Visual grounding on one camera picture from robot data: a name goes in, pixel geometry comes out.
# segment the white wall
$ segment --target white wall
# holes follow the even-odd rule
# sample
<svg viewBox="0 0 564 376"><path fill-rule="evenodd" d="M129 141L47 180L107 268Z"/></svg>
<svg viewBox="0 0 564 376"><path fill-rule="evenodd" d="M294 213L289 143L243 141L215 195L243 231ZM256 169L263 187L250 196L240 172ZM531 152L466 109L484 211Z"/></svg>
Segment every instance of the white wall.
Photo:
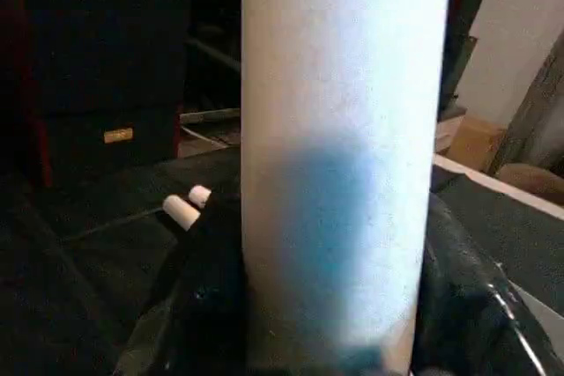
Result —
<svg viewBox="0 0 564 376"><path fill-rule="evenodd" d="M456 92L478 118L507 126L564 28L564 0L483 0Z"/></svg>

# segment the black surface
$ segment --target black surface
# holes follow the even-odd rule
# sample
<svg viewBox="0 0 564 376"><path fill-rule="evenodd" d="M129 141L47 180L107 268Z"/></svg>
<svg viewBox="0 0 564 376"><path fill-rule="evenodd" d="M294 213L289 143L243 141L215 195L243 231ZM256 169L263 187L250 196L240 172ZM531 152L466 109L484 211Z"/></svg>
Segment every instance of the black surface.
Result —
<svg viewBox="0 0 564 376"><path fill-rule="evenodd" d="M185 235L158 211L163 198L197 183L221 193L239 166L239 151L228 149L65 189L29 192L18 177L5 176L1 370L108 374L161 263ZM451 173L435 170L433 187L510 279L559 310L561 221ZM517 341L503 342L514 349ZM494 370L505 352L496 354Z"/></svg>
<svg viewBox="0 0 564 376"><path fill-rule="evenodd" d="M509 279L564 315L564 222L465 176L438 196Z"/></svg>
<svg viewBox="0 0 564 376"><path fill-rule="evenodd" d="M179 102L189 0L25 0L40 114Z"/></svg>

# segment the white strip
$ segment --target white strip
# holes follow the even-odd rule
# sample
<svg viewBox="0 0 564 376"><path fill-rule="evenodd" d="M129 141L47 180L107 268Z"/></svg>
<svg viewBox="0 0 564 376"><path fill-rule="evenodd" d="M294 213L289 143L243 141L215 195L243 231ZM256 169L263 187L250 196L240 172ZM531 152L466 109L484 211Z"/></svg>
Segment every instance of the white strip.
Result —
<svg viewBox="0 0 564 376"><path fill-rule="evenodd" d="M208 143L214 144L214 145L216 145L216 146L218 146L222 149L229 147L229 145L227 145L225 143L221 143L220 141L214 140L214 139L209 138L207 136L203 136L202 134L199 134L196 131L192 131L191 129L188 129L186 127L181 127L181 128L182 128L182 131L184 131L186 134L194 136L195 138L199 138L200 140L207 141Z"/></svg>
<svg viewBox="0 0 564 376"><path fill-rule="evenodd" d="M463 173L472 181L478 183L483 187L490 188L498 193L508 195L509 197L521 203L527 204L537 210L541 210L544 213L552 215L560 220L564 220L564 209L554 203L550 203L547 200L543 200L542 198L536 197L535 195L526 193L521 189L515 188L509 184L506 184L505 182L498 181L483 173L470 169L467 166L460 165L459 163L438 154L434 155L433 163L439 167L442 167L443 169L446 169L447 171L454 173Z"/></svg>
<svg viewBox="0 0 564 376"><path fill-rule="evenodd" d="M531 313L537 318L540 326L543 327L546 334L550 338L554 352L564 360L564 317L556 313L552 308L545 303L539 301L526 290L518 285L513 284L519 292L524 303L529 307Z"/></svg>

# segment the black fabric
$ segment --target black fabric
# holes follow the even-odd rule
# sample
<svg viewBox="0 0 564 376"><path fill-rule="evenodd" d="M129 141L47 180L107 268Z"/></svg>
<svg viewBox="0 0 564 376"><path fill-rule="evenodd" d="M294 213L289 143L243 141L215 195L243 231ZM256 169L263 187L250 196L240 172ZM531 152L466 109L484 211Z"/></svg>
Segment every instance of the black fabric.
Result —
<svg viewBox="0 0 564 376"><path fill-rule="evenodd" d="M461 176L460 173L453 173L440 166L433 165L431 172L431 192L438 193L444 190L451 182Z"/></svg>
<svg viewBox="0 0 564 376"><path fill-rule="evenodd" d="M0 343L4 349L4 354L0 355L2 370L5 369L9 374L109 374L127 345L139 315L159 305L164 305L165 311L172 311L172 314L165 315L176 316L177 319L173 321L180 326L164 325L175 332L163 333L157 330L159 336L175 335L168 338L167 343L158 343L165 348L156 349L157 353L162 354L155 355L155 363L166 365L165 358L180 357L186 350L175 350L174 346L194 346L197 339L204 339L204 342L200 345L201 348L192 350L192 354L198 351L198 354L203 354L201 357L209 358L214 351L217 352L213 349L217 347L219 352L228 351L229 357L239 357L241 350L238 348L241 344L232 343L233 338L227 336L228 331L225 330L233 328L233 333L237 334L241 330L241 326L237 325L242 325L243 322L230 321L241 311L236 306L241 305L241 296L233 291L241 283L241 274L233 271L238 262L230 253L238 244L231 244L230 248L231 241L223 242L229 240L226 236L227 226L240 227L238 221L233 223L225 217L232 216L236 219L239 215L233 213L236 207L232 203L229 212L223 206L218 209L213 207L215 199L225 198L226 194L238 189L236 175L240 166L239 154L237 149L215 151L194 158L117 173L72 188L35 193L20 186L19 178L9 177L7 181L11 183L5 185L4 195L0 197L0 268L3 275L0 290L3 316ZM513 225L513 220L517 221L515 225L518 227L523 224L525 217L518 220L511 215L498 215L498 218L510 222L497 229L495 237L489 239L487 234L492 231L490 227L494 226L494 217L490 217L492 221L480 220L481 217L476 213L471 215L466 210L475 212L482 210L481 204L487 204L487 213L499 213L506 206L500 206L498 202L512 201L504 195L494 193L490 193L493 197L489 198L490 195L481 193L480 190L476 195L474 188L465 188L459 191L462 194L456 195L456 192L450 190L455 189L460 181L466 179L459 177L446 185L440 184L440 194L451 197L449 207L452 207L452 216L463 220L463 226L466 226L476 243L488 251L495 249L494 242L505 239L503 227L507 229L507 225ZM207 212L194 229L205 236L192 239L187 238L186 232L164 216L159 207L166 195L185 195L197 183L213 188L213 196L209 203L210 209L206 207ZM529 213L529 208L521 207L524 209L518 209L519 214ZM525 216L531 227L545 228L536 226L536 214ZM542 213L540 216L541 219L546 218ZM561 222L551 223L554 230L561 228L557 224L561 225ZM509 228L509 231L516 230L513 226ZM420 368L426 368L427 365L447 370L457 368L449 366L453 366L453 357L461 354L467 360L480 361L479 358L482 357L482 374L534 374L529 371L531 362L522 360L523 343L519 334L524 334L531 342L538 356L545 360L543 363L553 362L549 347L537 350L545 336L538 324L530 320L526 309L521 308L518 296L507 286L507 281L495 273L491 263L485 267L479 265L479 261L484 260L483 256L472 252L478 248L462 248L469 242L465 236L461 241L460 237L451 239L446 232L436 233L440 235L435 239L434 254L426 252L426 269L431 269L435 277L429 279L424 274L423 291L436 293L443 290L449 295L444 297L444 302L423 299L421 304L436 307L430 313L437 317L427 320L428 322L443 322L444 325L431 324L425 330L418 328L418 332L427 336L427 339L433 339L425 345L440 344L443 352L432 354L428 350L423 356L419 355L427 357L427 361L419 361ZM531 246L527 244L525 232L519 232L516 238L511 233L516 244L524 243L530 254L558 255L558 252L543 250L542 244L548 242L547 236L537 237L538 244ZM519 254L518 250L516 246L511 251ZM174 257L174 251L181 252ZM436 257L443 263L447 260L449 266L456 265L457 273L445 268L441 270L440 266L436 267L432 262L429 264L429 257ZM229 266L220 266L224 259L231 266L227 273ZM179 276L182 276L182 284L178 284ZM516 275L510 276L523 288L534 292L534 289L520 282ZM520 332L514 330L515 324L508 322L507 314L500 312L499 307L496 308L492 300L493 292L483 289L486 280L493 281L497 292L512 307ZM481 284L481 288L472 284ZM181 299L180 303L167 303L171 289L176 289L179 295L175 298ZM213 321L216 312L219 313L218 318ZM471 328L469 322L476 323L479 327ZM154 319L153 324L157 328L163 327L162 319ZM186 328L197 330L186 334ZM465 330L468 330L466 333L470 337L455 336ZM170 341L178 339L176 336L181 336L180 343ZM451 342L439 343L437 340L441 340L442 336ZM221 342L214 343L213 339L216 338ZM485 352L486 346L492 347L491 354L489 351ZM186 358L190 357L193 358L194 355L186 355ZM186 368L194 369L199 364L187 360L186 365Z"/></svg>
<svg viewBox="0 0 564 376"><path fill-rule="evenodd" d="M163 263L115 374L243 375L245 291L239 196L212 193Z"/></svg>
<svg viewBox="0 0 564 376"><path fill-rule="evenodd" d="M437 194L509 279L564 315L564 222L465 176Z"/></svg>
<svg viewBox="0 0 564 376"><path fill-rule="evenodd" d="M433 195L415 333L413 370L564 374L548 336L513 285Z"/></svg>
<svg viewBox="0 0 564 376"><path fill-rule="evenodd" d="M236 184L231 187L238 192ZM563 374L548 337L511 283L434 196L427 222L413 370ZM165 260L115 374L247 374L240 223L238 196L212 194Z"/></svg>
<svg viewBox="0 0 564 376"><path fill-rule="evenodd" d="M162 200L196 181L217 187L222 165L232 174L238 158L220 151L38 192L5 175L0 370L110 374L161 263L185 235L163 218Z"/></svg>
<svg viewBox="0 0 564 376"><path fill-rule="evenodd" d="M48 238L48 228L30 216L25 202L14 200L0 212L0 368L8 374L108 374L117 354L112 337L86 309L89 298L77 295L74 269L46 251L41 237Z"/></svg>

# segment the cylinder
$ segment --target cylinder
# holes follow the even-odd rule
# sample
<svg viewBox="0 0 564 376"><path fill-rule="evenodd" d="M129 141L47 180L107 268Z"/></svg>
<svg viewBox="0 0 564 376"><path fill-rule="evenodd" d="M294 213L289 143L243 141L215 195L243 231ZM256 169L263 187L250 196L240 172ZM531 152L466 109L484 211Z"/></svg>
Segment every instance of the cylinder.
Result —
<svg viewBox="0 0 564 376"><path fill-rule="evenodd" d="M200 218L200 212L182 200L178 195L169 195L162 203L162 209L170 216L184 231Z"/></svg>
<svg viewBox="0 0 564 376"><path fill-rule="evenodd" d="M242 0L255 368L406 374L447 0Z"/></svg>

